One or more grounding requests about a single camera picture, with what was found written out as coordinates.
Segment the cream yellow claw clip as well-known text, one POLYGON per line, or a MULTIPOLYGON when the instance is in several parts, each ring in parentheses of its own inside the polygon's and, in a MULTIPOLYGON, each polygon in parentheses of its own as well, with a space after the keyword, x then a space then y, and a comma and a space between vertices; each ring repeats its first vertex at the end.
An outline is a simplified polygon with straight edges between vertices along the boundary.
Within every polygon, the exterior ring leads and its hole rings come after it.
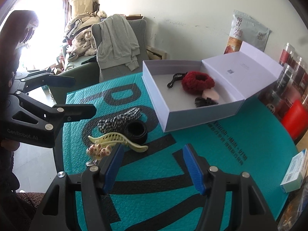
POLYGON ((148 146, 141 146, 137 143, 133 143, 123 134, 120 134, 118 132, 110 132, 97 138, 88 136, 88 139, 93 144, 98 144, 102 148, 105 148, 106 146, 115 146, 116 144, 122 144, 138 153, 143 153, 148 150, 148 146))

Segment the checkered black white scrunchie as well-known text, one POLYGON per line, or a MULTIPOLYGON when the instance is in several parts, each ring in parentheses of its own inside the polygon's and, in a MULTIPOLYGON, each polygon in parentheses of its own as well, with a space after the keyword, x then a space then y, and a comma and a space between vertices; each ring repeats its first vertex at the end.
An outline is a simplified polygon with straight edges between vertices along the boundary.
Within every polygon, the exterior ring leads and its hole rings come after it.
POLYGON ((102 134, 107 134, 110 132, 121 132, 124 127, 141 117, 141 109, 139 107, 134 107, 129 109, 123 114, 118 114, 113 118, 108 118, 106 120, 99 120, 98 129, 102 134))

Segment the black elastic hair band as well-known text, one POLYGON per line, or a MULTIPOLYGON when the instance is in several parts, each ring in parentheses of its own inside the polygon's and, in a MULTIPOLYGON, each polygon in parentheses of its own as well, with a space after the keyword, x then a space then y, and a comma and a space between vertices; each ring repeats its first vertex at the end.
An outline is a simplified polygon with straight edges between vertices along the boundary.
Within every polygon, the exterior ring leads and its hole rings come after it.
POLYGON ((143 121, 132 121, 124 128, 124 136, 133 143, 143 145, 148 137, 148 130, 143 121))

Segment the pink round compact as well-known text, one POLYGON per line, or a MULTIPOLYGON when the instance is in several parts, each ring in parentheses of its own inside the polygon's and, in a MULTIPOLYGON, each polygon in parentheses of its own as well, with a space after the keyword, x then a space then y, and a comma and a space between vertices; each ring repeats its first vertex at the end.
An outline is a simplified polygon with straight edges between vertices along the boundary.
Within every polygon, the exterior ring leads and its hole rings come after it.
POLYGON ((218 101, 220 96, 214 89, 205 89, 202 93, 202 98, 210 98, 213 101, 218 101))

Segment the red fuzzy scrunchie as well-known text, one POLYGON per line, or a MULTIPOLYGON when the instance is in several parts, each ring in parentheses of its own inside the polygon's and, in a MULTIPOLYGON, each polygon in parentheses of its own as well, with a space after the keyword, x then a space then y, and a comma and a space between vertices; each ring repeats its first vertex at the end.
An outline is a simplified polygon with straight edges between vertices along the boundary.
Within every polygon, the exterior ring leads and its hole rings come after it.
POLYGON ((205 89, 211 89, 215 86, 215 81, 207 73, 190 71, 183 78, 183 90, 189 94, 202 94, 205 89))

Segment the teal bubble mailer mat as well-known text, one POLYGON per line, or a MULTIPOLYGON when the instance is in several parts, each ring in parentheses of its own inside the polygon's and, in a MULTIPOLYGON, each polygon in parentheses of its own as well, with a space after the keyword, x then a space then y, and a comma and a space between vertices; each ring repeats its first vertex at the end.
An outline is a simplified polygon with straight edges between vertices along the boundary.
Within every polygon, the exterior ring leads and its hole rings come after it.
POLYGON ((194 230, 205 199, 195 189, 183 159, 190 143, 198 155, 224 172, 248 172, 275 218, 287 200, 280 183, 297 149, 281 123, 258 99, 249 99, 232 117, 165 133, 144 86, 132 74, 70 92, 68 104, 93 104, 92 119, 65 124, 64 169, 85 170, 89 136, 99 137, 98 121, 141 109, 148 130, 144 153, 125 150, 110 193, 103 198, 113 230, 194 230))

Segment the pile of clothes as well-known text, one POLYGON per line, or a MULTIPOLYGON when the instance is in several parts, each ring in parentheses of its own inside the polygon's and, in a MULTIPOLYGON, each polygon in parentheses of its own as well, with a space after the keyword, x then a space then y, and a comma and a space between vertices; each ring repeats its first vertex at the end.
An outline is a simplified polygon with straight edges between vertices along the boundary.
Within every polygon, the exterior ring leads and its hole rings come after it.
POLYGON ((64 39, 67 44, 64 56, 73 62, 81 56, 96 55, 91 27, 107 18, 95 0, 62 0, 64 10, 64 39))

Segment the grey garment on chair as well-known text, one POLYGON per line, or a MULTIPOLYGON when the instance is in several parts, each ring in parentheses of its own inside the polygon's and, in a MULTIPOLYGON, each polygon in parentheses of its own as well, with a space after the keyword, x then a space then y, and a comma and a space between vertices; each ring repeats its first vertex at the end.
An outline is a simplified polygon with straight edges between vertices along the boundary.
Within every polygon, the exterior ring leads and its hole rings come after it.
POLYGON ((126 18, 115 14, 98 24, 101 42, 96 44, 97 62, 101 69, 125 65, 130 71, 139 67, 140 48, 126 18))

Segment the white open box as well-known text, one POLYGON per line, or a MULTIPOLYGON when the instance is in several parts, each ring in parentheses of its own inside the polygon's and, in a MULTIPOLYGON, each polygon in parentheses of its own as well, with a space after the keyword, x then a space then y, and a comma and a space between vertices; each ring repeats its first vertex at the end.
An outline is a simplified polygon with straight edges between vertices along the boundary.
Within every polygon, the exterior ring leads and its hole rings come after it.
POLYGON ((164 132, 235 115, 272 85, 282 66, 243 42, 239 51, 199 61, 146 60, 142 79, 164 132))

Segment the black hair clip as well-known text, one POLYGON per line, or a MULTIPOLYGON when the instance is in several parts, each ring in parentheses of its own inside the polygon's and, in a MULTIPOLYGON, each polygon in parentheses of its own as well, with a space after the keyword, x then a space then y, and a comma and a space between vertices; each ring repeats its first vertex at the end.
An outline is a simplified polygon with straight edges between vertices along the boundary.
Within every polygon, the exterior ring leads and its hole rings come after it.
POLYGON ((187 75, 187 73, 176 73, 173 75, 172 80, 167 84, 168 88, 172 88, 174 83, 177 81, 182 81, 183 78, 187 75))

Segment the small teal white carton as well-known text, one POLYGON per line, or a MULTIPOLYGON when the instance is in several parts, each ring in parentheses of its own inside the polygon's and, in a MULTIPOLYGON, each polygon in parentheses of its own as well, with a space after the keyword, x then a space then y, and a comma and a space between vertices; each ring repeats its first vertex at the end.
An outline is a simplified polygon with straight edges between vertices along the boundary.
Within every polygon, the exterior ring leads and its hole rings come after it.
POLYGON ((303 149, 297 155, 295 155, 287 172, 280 184, 281 189, 284 193, 290 193, 292 191, 301 188, 303 180, 307 171, 307 149, 303 149))

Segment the red canister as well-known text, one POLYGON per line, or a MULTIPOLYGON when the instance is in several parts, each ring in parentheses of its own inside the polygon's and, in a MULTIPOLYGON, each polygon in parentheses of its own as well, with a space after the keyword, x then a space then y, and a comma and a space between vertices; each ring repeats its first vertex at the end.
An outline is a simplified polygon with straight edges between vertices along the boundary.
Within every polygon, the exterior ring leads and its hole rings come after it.
POLYGON ((300 100, 295 100, 282 118, 281 124, 293 140, 298 138, 307 129, 307 109, 300 100))

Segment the clear jar dark lid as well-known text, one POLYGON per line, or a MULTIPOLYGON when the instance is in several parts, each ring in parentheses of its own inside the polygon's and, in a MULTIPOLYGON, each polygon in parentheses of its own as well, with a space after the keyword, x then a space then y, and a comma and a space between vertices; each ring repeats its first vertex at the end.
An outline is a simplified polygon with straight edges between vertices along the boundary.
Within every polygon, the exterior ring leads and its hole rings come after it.
POLYGON ((293 81, 294 76, 295 70, 289 64, 285 64, 274 87, 274 90, 279 97, 285 93, 286 89, 293 81))

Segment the silver snack pouch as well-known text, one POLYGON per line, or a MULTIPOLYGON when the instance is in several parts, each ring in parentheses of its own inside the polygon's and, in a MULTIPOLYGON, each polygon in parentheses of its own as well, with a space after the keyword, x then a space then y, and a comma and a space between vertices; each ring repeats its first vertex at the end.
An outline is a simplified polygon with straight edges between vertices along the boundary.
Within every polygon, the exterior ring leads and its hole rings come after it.
POLYGON ((269 34, 270 29, 262 23, 259 23, 256 19, 244 12, 234 10, 231 30, 224 53, 239 51, 242 42, 246 42, 260 51, 264 51, 269 34))

